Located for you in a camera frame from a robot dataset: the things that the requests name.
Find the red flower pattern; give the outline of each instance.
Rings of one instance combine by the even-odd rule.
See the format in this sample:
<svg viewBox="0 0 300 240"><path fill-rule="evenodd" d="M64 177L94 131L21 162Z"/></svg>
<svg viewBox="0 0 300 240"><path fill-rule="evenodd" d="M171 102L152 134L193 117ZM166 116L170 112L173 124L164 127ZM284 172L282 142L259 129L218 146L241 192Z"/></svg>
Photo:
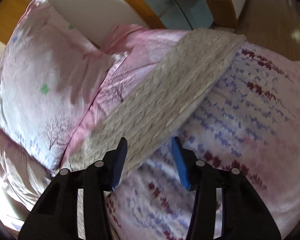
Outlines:
<svg viewBox="0 0 300 240"><path fill-rule="evenodd" d="M261 55L255 54L253 51L242 49L243 55L248 55L248 57L254 58L256 57L258 60L258 65L263 67L265 66L269 70L274 70L280 75L284 75L285 78L289 79L291 82L293 82L288 74L285 74L280 68L278 68L276 65L273 64L271 60L268 60L265 57L262 57Z"/></svg>
<svg viewBox="0 0 300 240"><path fill-rule="evenodd" d="M269 100L271 100L272 98L277 101L278 103L282 103L281 99L280 98L277 98L274 94L270 93L269 91L263 91L262 90L262 87L258 84L254 84L252 82L248 82L247 83L247 87L250 89L250 90L254 90L255 89L255 92L258 94L258 95L262 95L264 94L266 98L268 98Z"/></svg>
<svg viewBox="0 0 300 240"><path fill-rule="evenodd" d="M117 224L117 226L118 226L119 228L121 228L121 225L120 225L120 223L119 223L119 221L118 221L118 219L117 219L117 217L116 217L116 215L115 215L115 207L114 207L114 203L113 203L113 201L111 200L110 197L111 197L111 194L108 195L108 197L107 197L107 199L106 199L106 208L108 209L108 212L109 212L109 214L111 215L113 221Z"/></svg>
<svg viewBox="0 0 300 240"><path fill-rule="evenodd" d="M161 191L159 190L159 188L157 188L152 182L150 182L148 184L148 188L149 188L149 190L153 190L154 198L159 197L159 195L161 194ZM173 211L170 208L170 205L169 205L169 202L167 201L167 198L166 197L160 197L160 201L161 201L161 206L165 209L165 212L167 212L168 214L173 214Z"/></svg>
<svg viewBox="0 0 300 240"><path fill-rule="evenodd" d="M167 230L165 230L165 231L163 232L163 234L164 234L164 236L166 237L167 240L183 240L183 238L178 238L178 239L177 239L177 238L171 236L171 232L169 232L169 231L167 231Z"/></svg>
<svg viewBox="0 0 300 240"><path fill-rule="evenodd" d="M224 166L221 164L222 160L218 156L213 156L210 152L206 152L203 158L207 162L212 161L212 166L214 168L220 167L224 171L229 171L231 168L238 168L244 176L250 179L251 184L258 185L263 190L267 189L267 186L263 184L263 181L258 174L250 174L249 168L245 164L240 164L240 162L237 160L234 160L230 165Z"/></svg>

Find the knitted blanket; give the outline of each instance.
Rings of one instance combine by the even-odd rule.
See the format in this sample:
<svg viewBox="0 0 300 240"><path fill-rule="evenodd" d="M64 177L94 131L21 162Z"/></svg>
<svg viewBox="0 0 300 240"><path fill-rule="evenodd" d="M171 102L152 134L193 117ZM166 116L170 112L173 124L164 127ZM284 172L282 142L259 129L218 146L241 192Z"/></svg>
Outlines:
<svg viewBox="0 0 300 240"><path fill-rule="evenodd" d="M62 168L85 169L125 137L127 177L187 120L244 41L243 35L207 29L187 34Z"/></svg>

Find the bedsheet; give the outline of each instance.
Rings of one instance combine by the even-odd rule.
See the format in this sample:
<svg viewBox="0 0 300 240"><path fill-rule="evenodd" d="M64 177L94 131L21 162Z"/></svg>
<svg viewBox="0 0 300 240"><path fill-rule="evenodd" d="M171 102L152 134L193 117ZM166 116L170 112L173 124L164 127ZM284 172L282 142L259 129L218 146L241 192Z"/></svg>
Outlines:
<svg viewBox="0 0 300 240"><path fill-rule="evenodd" d="M282 238L298 223L300 62L244 43L174 136L215 168L240 168ZM194 196L179 182L169 139L108 196L106 206L120 239L183 240ZM218 198L215 236L222 226Z"/></svg>
<svg viewBox="0 0 300 240"><path fill-rule="evenodd" d="M119 67L109 70L100 87L99 98L96 97L100 101L94 100L91 106L95 108L89 109L91 115L87 114L87 119L77 128L78 137L71 139L73 144L67 147L68 155L185 34L155 32L135 25L114 31L112 39L102 49L109 54L130 51L130 55ZM147 42L147 46L136 49ZM185 148L193 150L214 167L240 167L267 204L282 236L287 235L300 219L300 100L288 98L289 105L296 103L297 106L287 108L285 87L289 88L289 95L292 93L300 98L300 63L245 43L200 107L175 133ZM282 134L282 129L290 129L293 133ZM16 199L18 195L24 196L25 185L31 180L31 187L34 187L31 201L24 197L17 199L30 210L44 190L42 185L49 182L48 173L38 165L36 171L44 169L45 172L37 172L37 177L30 174L28 167L37 164L31 158L27 158L27 162L7 158L15 153L11 144L2 141L0 149L6 165L1 176L8 185L9 194ZM186 236L193 201L194 194L185 191L178 181L170 141L167 141L109 195L106 204L109 219L121 239L181 240ZM221 230L221 212L219 208L216 235Z"/></svg>

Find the pink pillow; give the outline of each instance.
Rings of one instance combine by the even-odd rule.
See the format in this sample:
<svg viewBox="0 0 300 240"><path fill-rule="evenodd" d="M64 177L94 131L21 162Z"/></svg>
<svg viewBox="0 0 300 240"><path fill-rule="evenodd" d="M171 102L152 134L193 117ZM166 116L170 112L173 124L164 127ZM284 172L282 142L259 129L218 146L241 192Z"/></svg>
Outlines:
<svg viewBox="0 0 300 240"><path fill-rule="evenodd" d="M47 0L33 0L0 60L0 128L47 169L57 168L112 66Z"/></svg>
<svg viewBox="0 0 300 240"><path fill-rule="evenodd" d="M78 149L92 129L124 101L188 31L149 30L138 25L118 25L100 49L114 54L128 51L118 67L112 67L89 111L73 134L62 163Z"/></svg>

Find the tree print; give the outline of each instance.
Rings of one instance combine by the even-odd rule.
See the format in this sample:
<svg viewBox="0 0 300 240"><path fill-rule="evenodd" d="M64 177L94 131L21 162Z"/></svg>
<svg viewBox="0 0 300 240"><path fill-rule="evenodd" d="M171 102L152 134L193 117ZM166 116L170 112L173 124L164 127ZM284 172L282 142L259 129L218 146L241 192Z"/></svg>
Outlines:
<svg viewBox="0 0 300 240"><path fill-rule="evenodd" d="M43 129L43 137L49 142L49 150L55 145L66 145L68 143L69 134L71 134L74 125L70 117L66 117L64 113L59 116L47 120Z"/></svg>
<svg viewBox="0 0 300 240"><path fill-rule="evenodd" d="M255 90L255 92L261 96L262 94L268 98L269 100L271 100L272 98L274 99L274 101L278 102L278 103L282 103L281 99L280 98L277 98L274 94L272 94L270 91L268 90L262 90L262 87L258 84L254 84L252 82L248 82L247 83L247 87L250 89L250 90Z"/></svg>
<svg viewBox="0 0 300 240"><path fill-rule="evenodd" d="M132 86L135 75L129 76L129 70L116 71L111 79L112 86L105 92L103 101L107 108L112 108L116 103L123 102L122 92Z"/></svg>
<svg viewBox="0 0 300 240"><path fill-rule="evenodd" d="M30 157L29 154L26 152L26 150L21 146L18 146L18 151L17 151L16 155L23 162L28 162L29 157Z"/></svg>
<svg viewBox="0 0 300 240"><path fill-rule="evenodd" d="M289 79L292 83L294 83L290 78L288 74L285 74L280 68L278 68L276 65L273 64L271 60L268 60L265 57L262 57L261 55L255 54L253 51L242 49L241 52L243 55L248 55L250 58L255 58L258 62L258 65L261 67L266 67L269 70L276 71L279 75L283 75L285 78Z"/></svg>
<svg viewBox="0 0 300 240"><path fill-rule="evenodd" d="M250 169L245 164L240 164L239 161L234 160L231 164L226 166L222 165L222 160L218 156L213 156L210 152L206 152L203 156L204 160L207 162L212 162L212 166L214 168L219 168L224 171L229 171L231 168L238 168L241 170L242 174L250 179L251 184L258 185L262 190L266 190L267 186L263 184L262 179L258 176L258 174L250 173Z"/></svg>

